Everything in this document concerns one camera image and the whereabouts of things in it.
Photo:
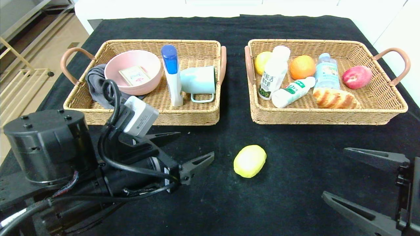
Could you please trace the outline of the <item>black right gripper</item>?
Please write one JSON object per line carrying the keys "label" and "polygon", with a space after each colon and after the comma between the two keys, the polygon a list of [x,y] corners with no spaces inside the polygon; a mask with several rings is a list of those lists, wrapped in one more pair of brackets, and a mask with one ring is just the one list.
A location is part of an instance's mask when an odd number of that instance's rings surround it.
{"label": "black right gripper", "polygon": [[322,199],[370,236],[419,236],[419,157],[415,157],[411,163],[404,154],[353,147],[344,148],[344,153],[377,169],[397,172],[399,196],[396,221],[327,191],[322,193]]}

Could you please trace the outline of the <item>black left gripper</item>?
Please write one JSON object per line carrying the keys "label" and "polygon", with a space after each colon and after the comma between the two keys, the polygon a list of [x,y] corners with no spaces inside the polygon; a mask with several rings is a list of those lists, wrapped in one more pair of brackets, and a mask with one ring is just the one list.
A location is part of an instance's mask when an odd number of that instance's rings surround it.
{"label": "black left gripper", "polygon": [[102,159],[107,165],[104,179],[114,197],[172,192],[190,185],[215,158],[215,152],[199,156],[181,165],[161,147],[175,141],[180,132],[148,134],[144,139],[103,139]]}

